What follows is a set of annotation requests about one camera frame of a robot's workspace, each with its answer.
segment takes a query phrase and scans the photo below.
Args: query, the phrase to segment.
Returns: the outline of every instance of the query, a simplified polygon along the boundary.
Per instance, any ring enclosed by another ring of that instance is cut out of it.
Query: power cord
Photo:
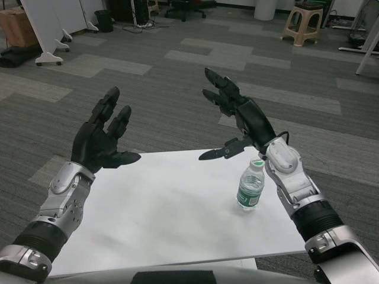
[[[280,133],[280,134],[278,135],[278,137],[282,137],[282,136],[284,136],[284,135],[287,135],[287,137],[285,138],[285,142],[286,142],[287,145],[288,145],[288,143],[290,142],[290,133],[289,133],[288,131],[283,131],[282,133]]]

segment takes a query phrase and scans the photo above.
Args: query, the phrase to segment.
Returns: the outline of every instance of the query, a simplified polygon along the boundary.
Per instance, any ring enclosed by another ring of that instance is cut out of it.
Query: office chair
[[[169,0],[169,3],[172,3],[173,8],[166,11],[165,18],[168,18],[169,13],[175,12],[175,11],[182,11],[182,22],[185,22],[187,20],[187,11],[194,11],[199,12],[202,15],[202,18],[206,18],[207,15],[204,13],[204,11],[200,10],[197,3],[199,1],[197,0]]]

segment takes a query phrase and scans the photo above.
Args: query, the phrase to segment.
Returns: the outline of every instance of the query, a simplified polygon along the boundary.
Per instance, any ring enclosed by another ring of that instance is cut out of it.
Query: gray carpet
[[[207,15],[185,23],[156,17],[169,27],[141,34],[120,26],[86,33],[73,39],[70,53],[56,52],[62,66],[30,61],[0,70],[0,247],[36,214],[49,180],[70,158],[78,128],[112,86],[121,89],[117,110],[133,109],[121,150],[208,149],[240,137],[201,94],[211,87],[204,77],[210,66],[254,97],[278,132],[290,130],[309,175],[379,256],[378,62],[372,58],[356,76],[361,55],[338,51],[346,31],[325,29],[317,44],[294,48],[291,39],[279,39],[286,15],[271,22],[239,9]],[[305,254],[256,262],[313,277]]]

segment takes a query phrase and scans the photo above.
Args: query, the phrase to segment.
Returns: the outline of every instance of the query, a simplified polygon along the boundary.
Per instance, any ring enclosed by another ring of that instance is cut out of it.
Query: silver robotic forearm
[[[84,202],[94,180],[88,169],[67,162],[50,182],[49,195],[33,221],[50,223],[69,239],[82,222]]]
[[[277,184],[285,210],[317,264],[315,277],[325,283],[379,283],[379,267],[352,229],[303,170],[298,151],[277,137],[266,145],[267,174]]]
[[[52,262],[83,218],[83,206],[95,176],[85,167],[66,163],[50,182],[38,215],[0,251],[0,271],[42,282]]]

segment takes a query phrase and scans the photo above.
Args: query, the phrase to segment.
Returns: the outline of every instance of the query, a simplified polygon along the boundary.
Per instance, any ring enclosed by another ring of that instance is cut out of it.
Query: plastic bottle
[[[250,161],[250,166],[241,176],[237,201],[245,211],[253,210],[259,202],[265,186],[264,166],[265,162],[263,160],[253,159]]]

